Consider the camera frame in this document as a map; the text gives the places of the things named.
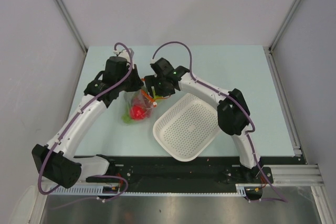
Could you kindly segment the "clear zip top bag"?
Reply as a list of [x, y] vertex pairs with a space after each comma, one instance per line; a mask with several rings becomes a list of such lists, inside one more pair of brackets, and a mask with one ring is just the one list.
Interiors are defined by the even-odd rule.
[[121, 119], [125, 124], [134, 124], [151, 117], [157, 105], [169, 96], [158, 96], [152, 88], [153, 97], [149, 95], [145, 86], [135, 92], [126, 92], [123, 95], [125, 101], [125, 111]]

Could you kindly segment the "red fake apple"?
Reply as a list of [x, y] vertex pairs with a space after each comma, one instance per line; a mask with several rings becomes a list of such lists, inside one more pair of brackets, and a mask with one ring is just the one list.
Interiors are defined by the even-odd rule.
[[138, 105], [132, 106], [132, 118], [135, 121], [143, 120], [146, 118], [146, 110]]

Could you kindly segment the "green fake grapes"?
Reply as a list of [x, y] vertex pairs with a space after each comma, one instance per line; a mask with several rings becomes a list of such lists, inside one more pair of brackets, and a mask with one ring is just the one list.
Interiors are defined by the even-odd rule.
[[127, 103], [125, 105], [124, 113], [122, 115], [122, 120], [125, 124], [132, 124], [134, 122], [134, 119], [132, 118], [132, 105]]

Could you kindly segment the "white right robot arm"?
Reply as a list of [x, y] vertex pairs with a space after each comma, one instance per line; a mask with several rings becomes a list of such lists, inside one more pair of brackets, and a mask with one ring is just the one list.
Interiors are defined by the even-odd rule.
[[250, 133], [255, 125], [242, 92], [216, 87], [192, 73], [191, 68], [174, 68], [164, 58], [152, 60], [150, 64], [154, 75], [144, 77], [150, 96], [168, 97], [176, 91], [196, 96], [217, 111], [217, 124], [230, 135], [239, 153], [243, 179], [254, 183], [261, 177], [260, 156], [251, 140]]

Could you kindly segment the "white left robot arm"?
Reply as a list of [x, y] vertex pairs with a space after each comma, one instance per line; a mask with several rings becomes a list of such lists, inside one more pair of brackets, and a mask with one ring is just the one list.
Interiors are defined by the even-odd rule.
[[111, 56], [105, 69], [87, 85], [79, 105], [65, 125], [47, 144], [37, 144], [32, 149], [39, 184], [43, 177], [63, 188], [70, 188], [77, 181], [92, 176], [99, 176], [105, 182], [115, 178], [116, 169], [102, 155], [75, 158], [75, 153], [93, 123], [121, 92], [142, 88], [143, 82], [132, 58], [133, 51], [128, 49]]

